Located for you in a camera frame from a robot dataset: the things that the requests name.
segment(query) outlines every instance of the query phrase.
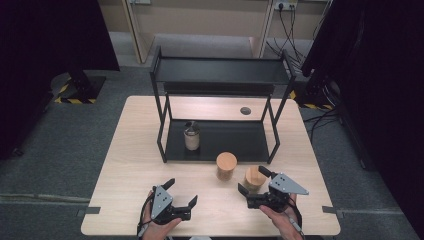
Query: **black metal shelf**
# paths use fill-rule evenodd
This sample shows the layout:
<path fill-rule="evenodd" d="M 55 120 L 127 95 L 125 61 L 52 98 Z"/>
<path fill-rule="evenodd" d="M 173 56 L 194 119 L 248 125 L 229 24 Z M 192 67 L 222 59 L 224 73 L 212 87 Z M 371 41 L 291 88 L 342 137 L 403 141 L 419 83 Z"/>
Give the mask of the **black metal shelf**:
<path fill-rule="evenodd" d="M 283 56 L 282 59 L 168 57 L 162 55 L 158 46 L 150 78 L 161 121 L 157 144 L 163 161 L 215 161 L 220 153 L 231 152 L 240 162 L 271 163 L 280 145 L 277 122 L 296 78 L 287 52 L 284 51 Z M 163 108 L 158 84 L 163 84 L 165 92 Z M 271 97 L 276 85 L 287 87 L 274 114 Z M 185 123 L 189 120 L 172 117 L 169 95 L 250 96 L 266 97 L 267 101 L 261 119 L 255 121 L 189 119 L 201 126 L 200 148 L 190 151 L 184 143 Z M 275 138 L 271 153 L 263 124 L 266 114 L 270 116 Z M 167 116 L 169 130 L 165 150 L 161 140 Z"/>
<path fill-rule="evenodd" d="M 201 127 L 200 147 L 190 151 L 184 145 L 186 120 L 170 123 L 166 159 L 215 161 L 222 152 L 231 152 L 241 161 L 267 162 L 265 130 L 261 121 L 196 120 Z"/>

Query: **wall outlet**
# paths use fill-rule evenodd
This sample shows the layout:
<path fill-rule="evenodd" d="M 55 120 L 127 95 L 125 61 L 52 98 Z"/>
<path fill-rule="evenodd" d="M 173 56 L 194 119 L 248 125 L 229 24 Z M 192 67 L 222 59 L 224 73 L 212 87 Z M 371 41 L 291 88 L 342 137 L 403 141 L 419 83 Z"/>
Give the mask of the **wall outlet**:
<path fill-rule="evenodd" d="M 297 8 L 297 0 L 277 0 L 275 1 L 274 9 L 279 11 L 280 4 L 283 4 L 283 11 L 292 11 Z"/>

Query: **small hole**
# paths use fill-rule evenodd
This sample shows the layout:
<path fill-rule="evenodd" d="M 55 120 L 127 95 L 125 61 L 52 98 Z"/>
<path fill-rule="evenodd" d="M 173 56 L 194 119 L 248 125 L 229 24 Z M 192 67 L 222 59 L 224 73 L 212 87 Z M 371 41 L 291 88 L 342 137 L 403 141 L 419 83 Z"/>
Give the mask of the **small hole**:
<path fill-rule="evenodd" d="M 250 113 L 252 113 L 252 110 L 250 110 L 250 108 L 248 108 L 248 107 L 242 107 L 240 109 L 240 112 L 243 115 L 250 115 Z"/>

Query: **black tape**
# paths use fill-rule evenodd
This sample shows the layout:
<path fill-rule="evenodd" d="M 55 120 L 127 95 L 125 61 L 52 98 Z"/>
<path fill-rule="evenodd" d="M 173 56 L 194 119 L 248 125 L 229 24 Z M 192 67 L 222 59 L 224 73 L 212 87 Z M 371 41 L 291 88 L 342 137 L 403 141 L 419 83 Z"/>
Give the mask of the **black tape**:
<path fill-rule="evenodd" d="M 85 214 L 99 214 L 100 207 L 87 207 L 85 210 Z"/>
<path fill-rule="evenodd" d="M 322 212 L 336 214 L 337 211 L 334 207 L 322 206 Z"/>

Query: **shelf top board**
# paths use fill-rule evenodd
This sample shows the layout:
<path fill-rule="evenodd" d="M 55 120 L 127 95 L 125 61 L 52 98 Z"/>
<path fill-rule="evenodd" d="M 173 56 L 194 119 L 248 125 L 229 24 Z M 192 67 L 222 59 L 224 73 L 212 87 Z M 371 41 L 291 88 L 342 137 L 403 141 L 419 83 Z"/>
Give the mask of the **shelf top board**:
<path fill-rule="evenodd" d="M 287 85 L 289 77 L 278 59 L 161 57 L 156 82 Z"/>

